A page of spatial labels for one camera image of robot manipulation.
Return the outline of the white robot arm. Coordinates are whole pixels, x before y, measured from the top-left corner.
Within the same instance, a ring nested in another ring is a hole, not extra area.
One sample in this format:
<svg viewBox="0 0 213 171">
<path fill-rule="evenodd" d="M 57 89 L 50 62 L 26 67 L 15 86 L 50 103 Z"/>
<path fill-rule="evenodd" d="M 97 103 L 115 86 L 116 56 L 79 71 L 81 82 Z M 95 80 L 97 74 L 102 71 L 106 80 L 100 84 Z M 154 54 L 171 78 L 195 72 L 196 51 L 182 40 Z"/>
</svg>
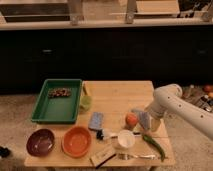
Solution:
<svg viewBox="0 0 213 171">
<path fill-rule="evenodd" d="M 166 111 L 170 111 L 213 140 L 213 114 L 184 101 L 182 94 L 182 88 L 178 84 L 156 88 L 153 91 L 153 101 L 147 106 L 147 112 L 154 119 L 160 120 Z"/>
</svg>

